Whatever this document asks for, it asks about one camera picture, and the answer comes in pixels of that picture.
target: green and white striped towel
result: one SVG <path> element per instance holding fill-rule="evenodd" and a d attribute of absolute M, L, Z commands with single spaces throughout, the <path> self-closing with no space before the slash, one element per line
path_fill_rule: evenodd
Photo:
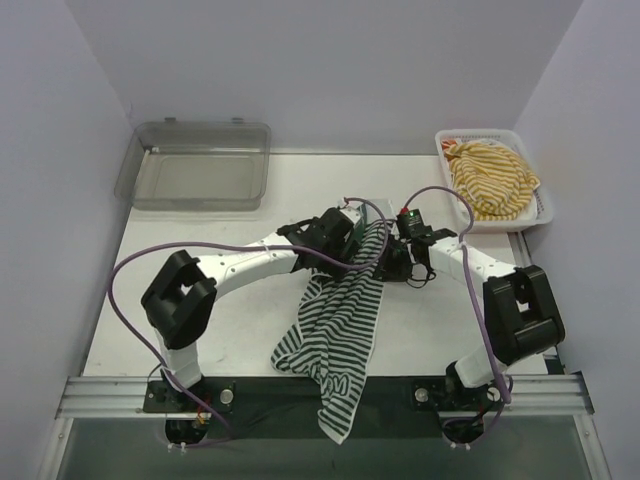
<path fill-rule="evenodd" d="M 353 263 L 370 260 L 382 241 L 382 224 L 367 226 Z M 313 272 L 298 321 L 271 356 L 276 370 L 308 375 L 320 385 L 318 424 L 338 444 L 351 431 L 373 352 L 383 288 L 374 270 L 349 271 L 340 280 Z"/>

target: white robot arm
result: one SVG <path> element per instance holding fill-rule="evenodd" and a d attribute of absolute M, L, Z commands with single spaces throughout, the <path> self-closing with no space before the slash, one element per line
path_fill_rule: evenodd
<path fill-rule="evenodd" d="M 202 373 L 196 341 L 207 327 L 216 300 L 257 280 L 304 268 L 340 275 L 342 270 L 334 265 L 294 248 L 312 248 L 334 260 L 348 262 L 357 251 L 354 232 L 362 221 L 359 210 L 332 208 L 320 218 L 303 222 L 304 230 L 302 224 L 288 225 L 248 246 L 257 247 L 258 251 L 200 258 L 192 258 L 185 251 L 171 255 L 142 298 L 167 368 L 186 388 L 198 383 Z M 397 250 L 402 245 L 407 254 L 383 255 L 380 263 L 387 274 L 381 274 L 382 280 L 402 279 L 397 275 L 392 279 L 388 275 L 392 270 L 410 271 L 410 248 L 414 259 L 428 271 L 466 283 L 463 254 L 453 232 L 425 226 L 417 210 L 398 215 L 397 226 L 405 242 L 390 242 L 388 248 Z M 471 281 L 476 292 L 483 292 L 485 324 L 502 371 L 564 339 L 564 327 L 542 269 L 520 269 L 471 247 L 468 252 Z M 447 376 L 466 389 L 490 383 L 493 372 L 485 345 L 452 364 Z"/>

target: clear plastic container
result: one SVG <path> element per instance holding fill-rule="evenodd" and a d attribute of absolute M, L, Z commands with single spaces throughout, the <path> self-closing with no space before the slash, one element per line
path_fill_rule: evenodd
<path fill-rule="evenodd" d="M 483 138 L 490 138 L 497 140 L 522 158 L 524 158 L 529 167 L 537 174 L 538 168 L 533 159 L 527 154 L 522 140 L 517 133 L 511 130 L 496 130 L 496 129 L 465 129 L 465 130 L 441 130 L 436 134 L 436 146 L 438 147 L 438 156 L 440 157 L 440 165 L 444 173 L 447 187 L 453 188 L 453 177 L 449 170 L 449 162 L 444 156 L 442 151 L 442 141 L 452 138 L 459 138 L 463 142 L 470 140 L 480 140 Z M 498 221 L 476 221 L 474 223 L 473 232 L 521 232 L 534 225 L 541 225 L 551 222 L 553 219 L 553 206 L 549 194 L 544 186 L 544 181 L 541 180 L 541 185 L 533 192 L 535 199 L 536 215 L 529 219 L 515 219 L 515 220 L 498 220 Z M 460 228 L 464 228 L 469 224 L 469 215 L 466 211 L 458 205 L 458 200 L 450 195 L 451 203 L 455 212 L 456 223 Z"/>
<path fill-rule="evenodd" d="M 261 123 L 144 123 L 133 134 L 115 193 L 140 210 L 256 210 L 270 143 Z"/>

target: black mount plate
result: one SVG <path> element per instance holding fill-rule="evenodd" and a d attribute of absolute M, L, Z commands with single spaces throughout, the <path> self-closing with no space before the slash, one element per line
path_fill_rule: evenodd
<path fill-rule="evenodd" d="M 417 400 L 416 390 L 427 389 L 429 401 Z M 322 408 L 320 388 L 309 378 L 296 377 L 205 377 L 198 384 L 200 398 L 212 400 L 213 407 L 233 426 L 236 438 L 321 439 L 318 426 Z M 220 402 L 223 390 L 233 392 L 230 404 Z M 192 401 L 176 401 L 163 381 L 150 382 L 143 411 L 146 413 L 195 412 Z M 349 438 L 427 438 L 441 435 L 433 409 L 475 412 L 486 392 L 469 401 L 446 404 L 444 377 L 369 377 L 363 391 Z M 216 422 L 210 437 L 224 436 Z"/>

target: cable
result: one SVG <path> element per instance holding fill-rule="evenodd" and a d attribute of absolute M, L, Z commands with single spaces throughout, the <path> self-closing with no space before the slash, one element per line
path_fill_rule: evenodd
<path fill-rule="evenodd" d="M 511 393 L 511 391 L 513 390 L 513 377 L 511 377 L 511 375 L 507 375 L 507 379 L 509 380 L 509 385 L 507 386 L 507 390 L 509 393 Z M 491 408 L 493 408 L 494 405 L 495 403 L 484 412 L 481 412 L 475 417 L 473 417 L 472 419 L 470 419 L 471 423 L 468 426 L 472 426 L 472 424 L 475 423 L 478 419 L 482 419 L 491 410 Z M 451 418 L 451 419 L 445 420 L 440 424 L 440 427 L 442 428 L 442 434 L 445 436 L 445 439 L 450 440 L 454 443 L 453 445 L 454 447 L 460 447 L 464 445 L 465 448 L 470 448 L 472 445 L 476 445 L 478 442 L 482 441 L 482 439 L 486 438 L 486 436 L 491 432 L 491 430 L 495 428 L 495 426 L 498 423 L 498 420 L 500 419 L 500 416 L 504 412 L 505 405 L 506 405 L 506 402 L 504 402 L 501 399 L 498 410 L 496 411 L 496 414 L 491 420 L 491 423 L 489 424 L 489 426 L 485 428 L 484 431 L 476 439 L 472 440 L 471 442 L 458 442 L 455 439 L 447 436 L 447 434 L 445 433 L 445 429 L 447 428 L 447 426 L 455 422 L 465 421 L 467 419 Z"/>
<path fill-rule="evenodd" d="M 414 263 L 413 266 L 416 267 L 418 265 L 422 265 L 421 263 Z M 437 277 L 437 274 L 435 272 L 435 270 L 430 270 L 429 268 L 427 268 L 427 275 L 424 278 L 415 278 L 413 276 L 413 274 L 411 275 L 410 278 L 408 278 L 407 280 L 405 280 L 404 283 L 406 283 L 407 285 L 409 285 L 411 288 L 415 288 L 415 289 L 421 289 L 424 288 L 427 283 L 431 282 L 432 280 L 435 280 L 435 278 Z M 411 282 L 418 282 L 421 285 L 412 285 Z"/>
<path fill-rule="evenodd" d="M 464 243 L 464 236 L 471 231 L 475 221 L 473 216 L 473 209 L 471 208 L 471 205 L 469 205 L 469 202 L 467 202 L 465 198 L 462 195 L 460 195 L 458 192 L 450 188 L 441 187 L 438 185 L 432 185 L 430 187 L 421 188 L 420 190 L 415 192 L 405 202 L 404 208 L 408 208 L 409 204 L 418 195 L 429 190 L 440 190 L 443 192 L 450 193 L 451 195 L 454 195 L 458 200 L 462 202 L 462 204 L 467 209 L 467 212 L 469 213 L 469 225 L 467 225 L 467 227 L 463 229 L 458 235 L 460 248 L 462 250 L 462 267 L 464 270 L 464 278 L 467 284 L 467 290 L 469 291 L 469 297 L 471 298 L 471 305 L 473 306 L 473 311 L 475 313 L 476 320 L 478 321 L 478 326 L 480 327 L 480 333 L 482 334 L 482 341 L 484 342 L 484 346 L 487 350 L 487 355 L 489 357 L 489 365 L 491 365 L 491 372 L 493 373 L 493 378 L 496 382 L 496 387 L 500 391 L 500 398 L 503 399 L 503 402 L 506 404 L 509 404 L 511 403 L 511 392 L 507 388 L 507 383 L 505 382 L 504 377 L 500 372 L 500 369 L 498 368 L 496 358 L 493 354 L 493 348 L 491 348 L 491 340 L 489 339 L 489 333 L 487 332 L 487 327 L 484 324 L 484 317 L 482 315 L 482 310 L 480 309 L 480 304 L 478 303 L 478 297 L 476 297 L 476 291 L 473 288 L 473 281 L 471 279 L 471 269 L 469 268 L 469 250 L 467 248 L 467 245 Z"/>
<path fill-rule="evenodd" d="M 481 410 L 472 418 L 449 418 L 444 422 L 441 422 L 440 428 L 442 429 L 442 434 L 447 440 L 450 440 L 455 444 L 470 444 L 469 442 L 473 442 L 475 440 L 467 440 L 467 438 L 470 438 L 470 434 L 473 435 L 473 432 L 470 432 L 470 430 L 479 427 L 480 423 L 477 422 L 482 422 L 487 412 L 493 410 L 495 406 L 496 402 L 492 402 L 487 409 Z"/>
<path fill-rule="evenodd" d="M 153 370 L 151 370 L 149 372 L 149 375 L 147 375 L 147 385 L 149 384 L 149 380 L 151 379 L 151 375 L 153 375 L 154 373 L 156 373 L 160 368 L 162 368 L 162 364 L 159 363 L 158 365 L 156 365 L 155 367 L 153 367 Z"/>
<path fill-rule="evenodd" d="M 368 205 L 369 207 L 371 207 L 380 216 L 380 219 L 384 219 L 384 214 L 382 213 L 382 211 L 378 208 L 378 206 L 376 204 L 374 204 L 373 202 L 370 202 L 369 200 L 366 200 L 366 199 L 363 199 L 363 198 L 358 198 L 358 197 L 349 197 L 349 198 L 345 197 L 344 201 L 347 204 L 349 202 L 364 203 L 365 205 Z M 336 265 L 336 266 L 344 268 L 346 270 L 365 270 L 365 269 L 375 265 L 376 262 L 380 259 L 380 257 L 384 253 L 385 249 L 387 248 L 387 243 L 389 241 L 389 233 L 390 233 L 389 225 L 387 224 L 387 222 L 384 222 L 384 221 L 381 222 L 381 223 L 384 226 L 384 232 L 385 232 L 384 240 L 382 242 L 382 247 L 380 248 L 380 251 L 378 252 L 378 254 L 375 256 L 375 258 L 373 260 L 371 260 L 369 262 L 362 263 L 362 264 L 350 265 L 350 264 L 342 263 L 342 262 L 340 262 L 338 260 L 334 260 L 333 258 L 329 257 L 328 255 L 325 255 L 325 254 L 323 254 L 321 252 L 313 250 L 312 248 L 304 247 L 302 245 L 269 245 L 269 250 L 292 250 L 292 251 L 300 252 L 300 253 L 308 253 L 308 254 L 311 254 L 311 255 L 315 255 L 316 257 L 320 258 L 321 260 L 329 262 L 332 265 Z M 189 397 L 189 399 L 191 399 L 197 405 L 202 407 L 205 411 L 209 412 L 225 428 L 225 430 L 227 431 L 229 436 L 227 438 L 212 440 L 212 441 L 207 443 L 207 445 L 213 445 L 215 443 L 221 443 L 221 442 L 228 441 L 228 440 L 231 439 L 231 437 L 232 437 L 231 425 L 229 425 L 229 423 L 225 420 L 225 418 L 222 415 L 220 415 L 220 413 L 218 413 L 214 408 L 212 408 L 211 406 L 207 405 L 207 403 L 205 403 L 200 398 L 198 398 L 196 395 L 194 395 L 192 392 L 190 392 L 188 388 L 184 387 L 182 385 L 182 383 L 180 383 L 180 381 L 175 377 L 175 375 L 173 375 L 173 373 L 171 373 L 171 371 L 169 371 L 169 369 L 167 368 L 167 363 L 166 363 L 165 359 L 162 357 L 162 355 L 160 354 L 160 352 L 151 344 L 151 342 L 149 342 L 149 340 L 147 340 L 133 326 L 133 324 L 131 324 L 131 322 L 129 322 L 129 320 L 127 320 L 127 317 L 125 317 L 124 313 L 122 312 L 122 310 L 118 306 L 118 304 L 116 302 L 116 299 L 115 299 L 115 296 L 114 296 L 114 283 L 115 283 L 116 276 L 118 275 L 120 270 L 122 270 L 126 265 L 128 265 L 129 263 L 133 262 L 134 260 L 136 260 L 136 259 L 138 259 L 138 258 L 140 258 L 140 257 L 142 257 L 144 255 L 148 255 L 148 254 L 153 253 L 153 252 L 158 252 L 158 251 L 161 251 L 161 250 L 167 250 L 167 249 L 172 249 L 172 248 L 184 248 L 184 247 L 204 247 L 204 248 L 214 248 L 214 249 L 217 249 L 217 250 L 230 250 L 230 251 L 234 251 L 234 252 L 261 252 L 261 251 L 264 250 L 264 247 L 262 247 L 262 246 L 253 246 L 253 247 L 244 246 L 244 247 L 239 247 L 239 246 L 224 245 L 224 244 L 212 243 L 212 242 L 173 242 L 173 243 L 164 243 L 164 244 L 161 244 L 161 245 L 155 245 L 153 247 L 145 248 L 143 250 L 140 250 L 138 252 L 135 252 L 135 253 L 129 255 L 128 257 L 126 257 L 125 259 L 120 261 L 113 268 L 113 270 L 111 271 L 111 274 L 109 275 L 109 279 L 108 279 L 107 298 L 109 300 L 109 304 L 111 305 L 111 308 L 113 309 L 113 311 L 116 314 L 116 316 L 123 323 L 123 325 L 145 347 L 147 347 L 149 349 L 149 351 L 151 351 L 153 356 L 155 356 L 158 359 L 158 361 L 160 362 L 160 365 L 161 365 L 160 368 L 163 369 L 167 379 L 173 385 L 175 385 L 178 388 L 178 390 L 180 390 L 187 397 Z"/>

